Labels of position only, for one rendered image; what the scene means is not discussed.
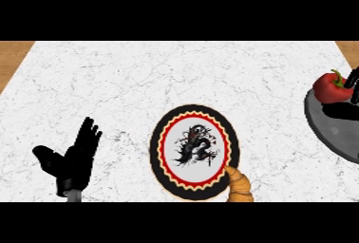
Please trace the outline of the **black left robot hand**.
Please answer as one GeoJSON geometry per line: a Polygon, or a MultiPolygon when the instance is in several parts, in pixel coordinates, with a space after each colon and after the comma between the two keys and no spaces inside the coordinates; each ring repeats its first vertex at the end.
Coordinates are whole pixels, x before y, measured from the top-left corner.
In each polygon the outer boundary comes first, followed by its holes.
{"type": "Polygon", "coordinates": [[[94,120],[87,117],[82,121],[74,145],[63,155],[44,145],[32,149],[41,169],[56,178],[56,195],[68,197],[71,191],[82,192],[88,186],[97,143],[102,132],[94,120]]]}

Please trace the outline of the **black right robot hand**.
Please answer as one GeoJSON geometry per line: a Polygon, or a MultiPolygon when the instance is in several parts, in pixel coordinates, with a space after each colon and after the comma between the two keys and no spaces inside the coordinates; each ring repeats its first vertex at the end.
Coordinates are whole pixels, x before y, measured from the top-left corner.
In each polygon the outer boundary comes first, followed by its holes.
{"type": "Polygon", "coordinates": [[[344,84],[345,89],[353,89],[353,94],[350,98],[350,102],[353,104],[359,103],[359,66],[350,71],[345,84],[344,84]]]}

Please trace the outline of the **red bell pepper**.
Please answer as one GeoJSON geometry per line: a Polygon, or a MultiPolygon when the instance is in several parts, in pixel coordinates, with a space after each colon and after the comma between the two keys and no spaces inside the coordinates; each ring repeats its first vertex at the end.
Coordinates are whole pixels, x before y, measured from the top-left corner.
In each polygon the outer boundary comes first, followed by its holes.
{"type": "Polygon", "coordinates": [[[313,84],[313,91],[320,103],[340,103],[351,97],[353,89],[344,88],[344,84],[345,78],[335,69],[317,78],[313,84]]]}

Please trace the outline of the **grey pan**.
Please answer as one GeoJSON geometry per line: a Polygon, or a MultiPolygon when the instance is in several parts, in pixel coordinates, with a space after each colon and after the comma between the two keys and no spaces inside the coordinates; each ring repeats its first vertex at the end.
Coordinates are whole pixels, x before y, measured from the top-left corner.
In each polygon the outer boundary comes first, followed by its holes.
{"type": "Polygon", "coordinates": [[[329,118],[308,90],[304,98],[304,115],[317,139],[347,161],[359,164],[359,121],[329,118]]]}

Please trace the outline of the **black red dragon plate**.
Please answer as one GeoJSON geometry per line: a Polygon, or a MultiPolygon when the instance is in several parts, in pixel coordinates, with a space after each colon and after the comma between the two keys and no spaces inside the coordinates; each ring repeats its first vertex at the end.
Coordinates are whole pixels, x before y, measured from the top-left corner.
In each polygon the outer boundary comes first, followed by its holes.
{"type": "Polygon", "coordinates": [[[186,200],[207,200],[227,188],[224,167],[239,163],[235,129],[210,107],[181,105],[162,116],[150,138],[152,172],[164,189],[186,200]]]}

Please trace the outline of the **golden brown croissant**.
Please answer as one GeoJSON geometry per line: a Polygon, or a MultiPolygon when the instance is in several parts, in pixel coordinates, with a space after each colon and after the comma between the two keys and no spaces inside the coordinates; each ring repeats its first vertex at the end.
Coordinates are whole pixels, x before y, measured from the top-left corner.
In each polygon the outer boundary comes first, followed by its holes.
{"type": "Polygon", "coordinates": [[[232,166],[226,167],[229,174],[229,202],[252,202],[251,183],[248,177],[232,166]]]}

